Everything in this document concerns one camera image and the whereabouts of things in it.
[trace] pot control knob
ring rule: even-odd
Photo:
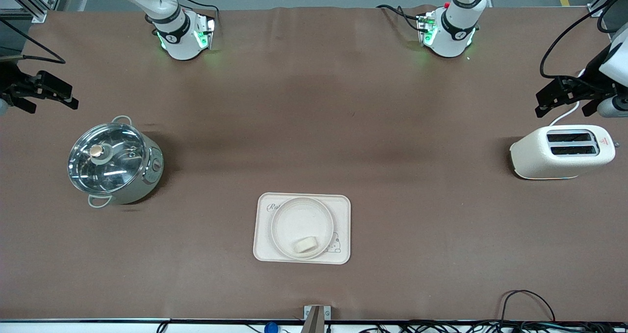
[[[153,171],[157,172],[161,170],[161,162],[157,159],[153,159]]]
[[[89,154],[90,156],[92,156],[92,158],[98,158],[99,156],[103,155],[104,152],[105,148],[103,148],[102,145],[95,145],[89,148]]]

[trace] cooking pot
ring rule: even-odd
[[[88,130],[74,143],[68,160],[70,181],[88,194],[93,208],[138,201],[155,188],[161,174],[161,150],[128,116]]]

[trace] blue object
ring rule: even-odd
[[[264,333],[279,333],[279,326],[275,322],[269,322],[264,326]]]

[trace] brown table cover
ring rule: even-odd
[[[584,8],[487,9],[453,59],[379,9],[221,13],[214,51],[177,62],[143,13],[50,13],[31,34],[66,65],[76,111],[36,101],[0,118],[0,317],[489,319],[527,288],[559,320],[625,320],[628,158],[525,181],[511,143],[547,125],[538,64]],[[605,47],[594,22],[549,59],[573,74]],[[34,45],[29,53],[41,53]],[[119,114],[162,147],[145,201],[101,210],[70,183],[76,139]],[[628,121],[584,118],[628,142]],[[347,264],[260,262],[264,192],[352,202]],[[547,319],[514,297],[508,319]]]

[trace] toaster power cord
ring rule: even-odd
[[[576,101],[576,104],[574,105],[574,107],[572,107],[571,110],[568,110],[567,112],[565,112],[564,114],[558,116],[556,119],[554,119],[554,121],[552,121],[549,125],[550,126],[554,126],[558,121],[560,121],[561,119],[569,116],[570,114],[572,114],[572,112],[574,112],[575,110],[578,109],[578,107],[580,106],[580,102]]]

